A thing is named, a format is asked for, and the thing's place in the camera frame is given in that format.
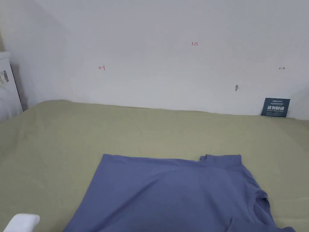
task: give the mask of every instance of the white appliance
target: white appliance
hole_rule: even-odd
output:
[[[39,221],[39,215],[19,213],[11,219],[3,232],[32,232]]]
[[[9,57],[9,52],[0,52],[0,122],[23,111]]]

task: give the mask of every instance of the cloth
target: cloth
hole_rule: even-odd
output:
[[[104,154],[64,232],[279,231],[267,198],[240,155],[196,162]]]

